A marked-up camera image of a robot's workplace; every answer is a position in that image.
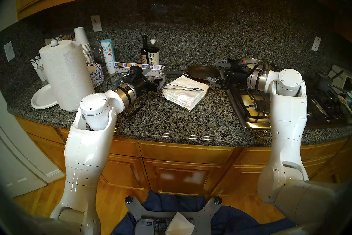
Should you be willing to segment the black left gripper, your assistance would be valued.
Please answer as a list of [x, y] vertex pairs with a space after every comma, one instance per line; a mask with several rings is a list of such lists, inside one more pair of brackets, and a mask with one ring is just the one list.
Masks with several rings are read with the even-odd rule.
[[143, 75], [135, 78], [131, 85], [136, 93], [136, 97], [140, 97], [142, 94], [152, 92], [159, 92], [165, 83], [165, 78], [156, 78], [153, 83], [150, 82], [146, 76], [163, 76], [164, 71], [161, 70], [153, 70], [153, 69], [143, 69]]

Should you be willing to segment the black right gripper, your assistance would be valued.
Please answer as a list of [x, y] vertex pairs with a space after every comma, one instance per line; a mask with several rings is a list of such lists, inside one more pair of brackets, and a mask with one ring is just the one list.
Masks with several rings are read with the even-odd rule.
[[244, 83], [248, 78], [249, 68], [231, 68], [234, 59], [224, 59], [216, 62], [214, 65], [224, 68], [224, 79], [206, 77], [212, 85], [224, 85], [223, 89], [228, 90], [230, 86], [237, 86]]

